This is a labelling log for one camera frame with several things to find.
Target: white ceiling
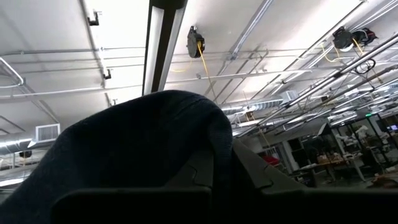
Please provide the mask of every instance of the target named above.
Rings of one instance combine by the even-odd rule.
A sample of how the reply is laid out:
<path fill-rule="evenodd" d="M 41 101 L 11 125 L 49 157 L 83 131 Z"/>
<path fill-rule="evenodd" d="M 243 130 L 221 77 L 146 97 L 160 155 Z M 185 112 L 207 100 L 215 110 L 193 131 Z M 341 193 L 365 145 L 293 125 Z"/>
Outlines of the white ceiling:
<path fill-rule="evenodd" d="M 62 128 L 66 128 L 107 108 L 109 101 L 117 99 L 117 103 L 121 103 L 141 96 L 149 0 L 85 2 L 88 12 L 92 12 L 92 9 L 101 11 L 100 26 L 89 27 L 90 32 L 79 0 L 0 2 L 2 31 L 0 55 L 25 78 L 31 90 L 43 93 L 95 88 L 95 91 L 91 89 L 85 94 L 61 93 L 40 98 L 33 97 L 41 100 L 35 101 L 34 104 L 29 101 L 31 98 L 10 101 L 0 97 L 1 116 L 26 130 L 56 121 L 61 123 Z M 187 34 L 190 26 L 197 26 L 198 32 L 204 36 L 206 41 L 204 56 L 209 75 L 216 76 L 262 2 L 262 0 L 188 0 L 167 81 L 196 78 L 198 75 L 206 76 L 200 58 L 191 61 L 187 55 Z M 373 12 L 386 2 L 388 1 L 368 1 L 350 18 L 347 26 L 357 24 L 366 13 Z M 238 59 L 228 65 L 223 75 L 235 74 L 256 49 L 258 54 L 254 54 L 254 59 L 248 60 L 240 73 L 249 72 L 258 63 L 259 56 L 265 55 L 266 50 L 269 50 L 267 57 L 254 72 L 262 72 L 263 68 L 268 72 L 284 70 L 358 4 L 358 0 L 273 1 L 243 44 Z M 397 30 L 397 12 L 398 9 L 395 9 L 369 25 L 380 38 L 372 43 L 372 46 L 388 39 Z M 105 91 L 97 91 L 101 89 L 104 80 L 98 54 L 88 51 L 93 47 L 90 33 L 95 47 L 104 48 L 101 56 L 104 58 L 106 68 L 112 72 L 112 79 L 105 81 L 105 87 L 131 86 L 130 88 L 108 91 L 107 94 Z M 47 52 L 30 54 L 34 53 L 33 51 Z M 321 51 L 317 48 L 313 54 L 319 54 Z M 328 56 L 336 57 L 333 52 Z M 300 61 L 293 69 L 300 68 L 310 58 Z M 319 63 L 320 67 L 335 65 L 341 64 L 332 64 L 326 60 Z M 332 71 L 306 73 L 297 80 L 320 78 L 330 72 Z M 278 82 L 288 76 L 282 75 Z M 268 95 L 277 83 L 269 85 L 260 94 L 257 93 L 274 77 L 275 75 L 252 77 L 242 83 L 241 78 L 236 78 L 221 94 L 221 90 L 229 80 L 217 81 L 214 84 L 214 91 L 216 95 L 220 95 L 216 102 L 220 104 L 246 98 L 262 98 Z M 293 82 L 280 91 L 286 89 L 301 91 L 313 82 Z M 10 79 L 0 76 L 0 85 L 9 84 L 11 84 Z M 208 80 L 198 80 L 184 84 L 166 84 L 165 89 L 206 93 L 208 98 L 214 100 L 212 91 L 208 91 L 209 86 Z M 27 92 L 18 89 L 0 89 L 0 96 L 21 93 Z M 1 119 L 0 128 L 10 133 L 20 131 Z"/>

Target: ceiling light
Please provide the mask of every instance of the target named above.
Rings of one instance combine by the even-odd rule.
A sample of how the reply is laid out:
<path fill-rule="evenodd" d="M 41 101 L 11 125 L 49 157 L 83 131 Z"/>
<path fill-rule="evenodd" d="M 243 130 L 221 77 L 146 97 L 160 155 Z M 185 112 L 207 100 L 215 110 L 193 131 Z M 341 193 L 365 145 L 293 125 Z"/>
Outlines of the ceiling light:
<path fill-rule="evenodd" d="M 332 113 L 341 113 L 341 112 L 343 112 L 343 111 L 346 111 L 346 110 L 348 110 L 348 109 L 350 109 L 350 108 L 352 108 L 353 106 L 346 106 L 346 107 L 344 107 L 344 108 L 342 108 L 342 109 L 340 109 L 340 110 L 336 110 L 336 111 L 334 111 L 334 112 L 332 112 Z"/>
<path fill-rule="evenodd" d="M 313 119 L 317 119 L 317 118 L 319 118 L 320 116 L 322 116 L 322 115 L 324 115 L 324 114 L 327 114 L 327 113 L 329 113 L 329 112 L 331 112 L 331 109 L 330 109 L 330 110 L 326 110 L 326 111 L 324 111 L 324 112 L 322 112 L 322 113 L 320 113 L 320 114 L 314 116 L 313 118 L 309 119 L 307 122 L 310 122 L 310 121 L 312 121 Z"/>
<path fill-rule="evenodd" d="M 348 104 L 348 103 L 351 103 L 352 101 L 357 100 L 357 99 L 359 99 L 359 98 L 361 98 L 362 96 L 365 96 L 365 95 L 367 95 L 367 94 L 368 94 L 368 93 L 364 93 L 364 94 L 361 94 L 361 95 L 359 95 L 359 96 L 357 96 L 357 97 L 354 97 L 354 98 L 352 98 L 352 99 L 350 99 L 350 100 L 348 100 L 348 101 L 346 101 L 346 102 L 344 102 L 344 103 L 342 103 L 342 104 L 336 106 L 336 109 L 337 109 L 337 108 L 340 108 L 340 107 L 342 107 L 342 106 L 344 106 L 344 105 L 346 105 L 346 104 Z"/>
<path fill-rule="evenodd" d="M 355 117 L 357 117 L 356 114 L 355 114 L 355 115 L 352 115 L 352 116 L 349 116 L 349 117 L 347 117 L 347 118 L 343 118 L 343 119 L 341 119 L 341 120 L 339 120 L 339 121 L 333 122 L 331 125 L 333 126 L 333 125 L 342 123 L 343 121 L 347 121 L 347 120 L 352 119 L 352 118 L 355 118 Z"/>
<path fill-rule="evenodd" d="M 164 89 L 186 4 L 187 0 L 150 1 L 143 95 Z"/>
<path fill-rule="evenodd" d="M 325 82 L 323 82 L 323 83 L 321 83 L 321 84 L 315 86 L 315 87 L 312 88 L 311 90 L 305 92 L 303 95 L 301 95 L 301 96 L 299 96 L 298 98 L 296 98 L 294 101 L 290 102 L 289 105 L 290 105 L 290 106 L 295 105 L 296 103 L 298 103 L 298 102 L 304 100 L 306 97 L 308 97 L 308 96 L 314 94 L 316 91 L 322 89 L 323 87 L 327 86 L 328 84 L 330 84 L 331 82 L 333 82 L 333 81 L 335 81 L 335 80 L 336 80 L 336 78 L 331 78 L 331 79 L 325 80 Z"/>
<path fill-rule="evenodd" d="M 398 78 L 395 78 L 395 79 L 393 79 L 393 80 L 391 80 L 391 81 L 389 81 L 389 82 L 386 82 L 386 83 L 383 84 L 383 85 L 379 85 L 378 87 L 376 87 L 376 89 L 377 89 L 377 90 L 380 90 L 380 89 L 383 88 L 383 87 L 386 87 L 386 88 L 383 88 L 383 90 L 389 89 L 389 88 L 388 88 L 388 85 L 390 85 L 391 83 L 394 83 L 394 82 L 396 82 L 396 81 L 398 81 Z"/>
<path fill-rule="evenodd" d="M 24 180 L 25 180 L 24 178 L 3 180 L 3 181 L 0 181 L 0 187 L 5 187 L 5 186 L 14 185 L 14 184 L 19 184 L 19 183 L 22 183 Z"/>
<path fill-rule="evenodd" d="M 290 131 L 290 130 L 295 129 L 303 124 L 304 124 L 304 122 L 297 123 L 297 124 L 293 125 L 292 127 L 286 129 L 285 131 Z"/>

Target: ceiling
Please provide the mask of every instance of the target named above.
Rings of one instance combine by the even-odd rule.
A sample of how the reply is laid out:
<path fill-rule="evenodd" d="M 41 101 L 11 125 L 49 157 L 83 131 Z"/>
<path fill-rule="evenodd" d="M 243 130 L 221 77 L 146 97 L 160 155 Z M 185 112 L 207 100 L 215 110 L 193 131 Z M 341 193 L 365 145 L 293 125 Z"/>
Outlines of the ceiling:
<path fill-rule="evenodd" d="M 187 34 L 191 26 L 196 26 L 205 38 L 204 58 L 210 77 L 283 71 L 361 1 L 269 1 L 271 4 L 239 49 L 238 57 L 230 60 L 231 52 L 266 2 L 188 0 L 165 90 L 192 91 L 221 105 L 261 99 L 285 90 L 300 92 L 335 71 L 304 73 L 294 78 L 294 82 L 281 86 L 274 94 L 281 81 L 291 74 L 218 80 L 212 84 L 214 93 L 209 80 L 198 79 L 207 74 L 201 59 L 191 59 L 187 54 Z M 345 25 L 353 27 L 359 24 L 389 2 L 365 2 L 347 18 Z M 35 126 L 52 123 L 60 123 L 65 129 L 113 103 L 140 97 L 148 5 L 149 0 L 114 0 L 112 3 L 105 0 L 1 1 L 0 55 L 25 79 L 25 85 L 0 89 L 0 129 L 6 131 L 0 134 L 32 131 Z M 99 26 L 90 27 L 86 15 L 93 20 L 93 10 L 101 12 Z M 396 33 L 397 12 L 398 7 L 366 25 L 379 37 L 366 51 Z M 325 40 L 327 47 L 331 38 Z M 316 46 L 308 57 L 298 60 L 290 69 L 305 68 L 321 53 L 320 46 Z M 378 60 L 385 60 L 383 57 L 391 57 L 395 53 L 388 50 Z M 354 52 L 340 53 L 339 56 L 358 57 Z M 328 57 L 336 58 L 337 54 L 331 51 Z M 341 67 L 342 62 L 349 61 L 330 63 L 323 58 L 317 67 Z M 106 69 L 111 70 L 112 78 L 109 80 L 102 75 L 102 70 Z M 3 71 L 0 73 L 0 86 L 12 85 L 12 74 Z M 388 81 L 392 77 L 394 74 L 386 75 L 383 80 Z M 317 95 L 326 92 L 327 88 Z M 260 111 L 256 116 L 263 117 L 270 112 Z"/>

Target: metal rail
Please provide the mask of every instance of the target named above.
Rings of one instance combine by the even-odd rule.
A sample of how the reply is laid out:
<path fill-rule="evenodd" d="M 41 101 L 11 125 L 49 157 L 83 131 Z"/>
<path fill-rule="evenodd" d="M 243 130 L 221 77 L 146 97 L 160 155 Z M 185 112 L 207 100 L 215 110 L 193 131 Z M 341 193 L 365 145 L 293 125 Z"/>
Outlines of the metal rail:
<path fill-rule="evenodd" d="M 317 86 L 315 86 L 313 89 L 306 91 L 302 95 L 300 95 L 297 99 L 291 101 L 289 104 L 285 105 L 284 107 L 280 108 L 276 112 L 272 113 L 268 117 L 264 118 L 262 121 L 260 121 L 258 125 L 261 125 L 262 123 L 272 119 L 274 116 L 280 114 L 281 112 L 287 110 L 287 108 L 290 108 L 293 105 L 296 105 L 299 103 L 301 100 L 305 99 L 308 96 L 311 96 L 312 94 L 316 93 L 317 91 L 321 90 L 323 87 L 325 87 L 327 84 L 330 84 L 331 82 L 341 78 L 344 74 L 350 72 L 352 69 L 357 67 L 358 65 L 361 65 L 365 61 L 369 60 L 370 58 L 373 58 L 374 56 L 377 56 L 381 52 L 383 52 L 385 49 L 391 47 L 392 45 L 398 43 L 398 34 L 392 36 L 390 39 L 386 40 L 376 48 L 372 49 L 370 52 L 364 54 L 362 57 L 358 58 L 355 60 L 352 64 L 346 66 L 344 69 L 335 72 L 335 74 L 329 76 L 328 78 L 324 79 L 322 82 L 320 82 Z M 252 130 L 256 129 L 257 126 L 249 128 L 247 131 L 243 132 L 242 134 L 239 135 L 239 137 L 246 135 L 247 133 L 250 133 Z"/>

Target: hose reel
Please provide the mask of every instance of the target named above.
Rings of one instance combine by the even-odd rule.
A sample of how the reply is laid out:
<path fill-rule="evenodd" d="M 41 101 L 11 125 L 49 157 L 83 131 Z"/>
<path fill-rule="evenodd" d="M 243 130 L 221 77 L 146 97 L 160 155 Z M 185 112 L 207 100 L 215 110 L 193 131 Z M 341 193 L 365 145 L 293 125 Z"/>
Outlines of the hose reel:
<path fill-rule="evenodd" d="M 347 52 L 353 47 L 357 47 L 356 43 L 364 47 L 373 42 L 374 39 L 377 39 L 375 33 L 368 28 L 363 28 L 354 32 L 350 32 L 344 27 L 340 27 L 336 32 L 333 33 L 333 36 L 333 44 L 337 49 L 341 50 L 342 52 Z"/>

